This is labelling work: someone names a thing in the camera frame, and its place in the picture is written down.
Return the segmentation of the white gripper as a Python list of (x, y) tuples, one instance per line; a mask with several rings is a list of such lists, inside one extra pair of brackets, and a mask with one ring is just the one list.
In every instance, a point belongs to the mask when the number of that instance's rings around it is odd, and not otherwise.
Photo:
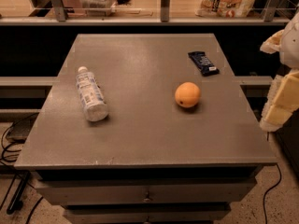
[[(291, 69), (299, 68), (299, 13), (286, 25), (284, 30), (267, 38), (260, 51), (268, 54), (279, 52), (280, 62)], [(266, 132), (275, 132), (299, 108), (299, 70), (291, 70), (283, 76), (273, 79), (267, 102), (262, 111), (260, 127)]]

